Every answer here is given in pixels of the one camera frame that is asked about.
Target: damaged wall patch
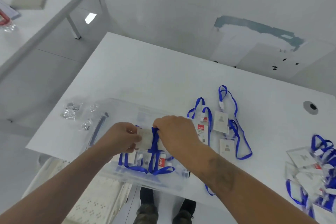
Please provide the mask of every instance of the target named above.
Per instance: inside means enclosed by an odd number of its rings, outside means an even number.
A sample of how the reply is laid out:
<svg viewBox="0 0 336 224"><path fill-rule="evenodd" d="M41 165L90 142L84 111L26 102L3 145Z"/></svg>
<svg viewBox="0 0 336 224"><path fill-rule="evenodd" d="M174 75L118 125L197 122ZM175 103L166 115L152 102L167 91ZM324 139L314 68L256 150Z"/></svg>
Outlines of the damaged wall patch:
<svg viewBox="0 0 336 224"><path fill-rule="evenodd" d="M275 37L278 37L288 42L291 46L293 46L294 47L293 52L295 52L300 47L300 45L305 42L304 39L295 36L294 33L292 32L279 28L273 28L262 23L236 18L233 16L223 15L221 17L218 17L216 19L214 27L221 28L225 24L248 27L249 29L257 31L259 33L271 34Z"/></svg>

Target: camouflage pants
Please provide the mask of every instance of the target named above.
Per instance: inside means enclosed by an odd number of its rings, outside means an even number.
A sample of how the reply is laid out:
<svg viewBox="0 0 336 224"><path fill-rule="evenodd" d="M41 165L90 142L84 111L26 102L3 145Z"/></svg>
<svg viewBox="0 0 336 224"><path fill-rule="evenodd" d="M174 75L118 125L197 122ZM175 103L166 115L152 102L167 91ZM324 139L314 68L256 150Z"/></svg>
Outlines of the camouflage pants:
<svg viewBox="0 0 336 224"><path fill-rule="evenodd" d="M141 205L136 212L133 224L156 224L159 218L155 205ZM191 215L187 211L180 211L172 221L172 224L192 224Z"/></svg>

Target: shoe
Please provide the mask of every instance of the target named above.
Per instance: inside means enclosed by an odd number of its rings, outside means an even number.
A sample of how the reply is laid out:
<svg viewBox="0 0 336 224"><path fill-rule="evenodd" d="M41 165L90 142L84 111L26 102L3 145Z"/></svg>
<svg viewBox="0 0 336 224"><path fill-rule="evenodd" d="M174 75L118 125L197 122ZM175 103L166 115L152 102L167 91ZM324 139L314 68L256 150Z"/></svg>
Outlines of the shoe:
<svg viewBox="0 0 336 224"><path fill-rule="evenodd" d="M141 187L140 189L141 204L154 204L154 193L152 189Z"/></svg>
<svg viewBox="0 0 336 224"><path fill-rule="evenodd" d="M195 212L195 208L196 208L196 202L189 200L189 199L185 199L183 201L183 204L180 208L180 211L187 211L188 213L190 213L191 217L193 218L194 212Z"/></svg>

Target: person's left arm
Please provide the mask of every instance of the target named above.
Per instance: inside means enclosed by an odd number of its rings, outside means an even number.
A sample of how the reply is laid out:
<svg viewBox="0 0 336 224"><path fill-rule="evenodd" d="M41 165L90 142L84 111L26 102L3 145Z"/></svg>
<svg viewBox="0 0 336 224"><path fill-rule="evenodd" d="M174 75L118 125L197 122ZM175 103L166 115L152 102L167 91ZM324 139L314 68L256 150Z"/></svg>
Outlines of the person's left arm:
<svg viewBox="0 0 336 224"><path fill-rule="evenodd" d="M0 223L62 223L98 171L114 155L133 152L141 140L136 133L131 123L114 124L93 147L0 215Z"/></svg>

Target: hand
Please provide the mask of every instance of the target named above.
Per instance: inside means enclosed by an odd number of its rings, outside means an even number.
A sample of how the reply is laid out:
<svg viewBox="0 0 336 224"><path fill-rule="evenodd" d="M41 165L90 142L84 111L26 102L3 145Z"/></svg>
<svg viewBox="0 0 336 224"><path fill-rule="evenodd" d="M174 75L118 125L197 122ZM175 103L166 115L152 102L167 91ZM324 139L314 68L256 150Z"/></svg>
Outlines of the hand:
<svg viewBox="0 0 336 224"><path fill-rule="evenodd" d="M153 123L168 152L180 162L193 147L203 145L199 140L194 124L182 116L165 116Z"/></svg>
<svg viewBox="0 0 336 224"><path fill-rule="evenodd" d="M114 124L94 147L113 157L122 152L132 153L135 143L141 141L141 136L137 135L137 127L132 123L119 122Z"/></svg>

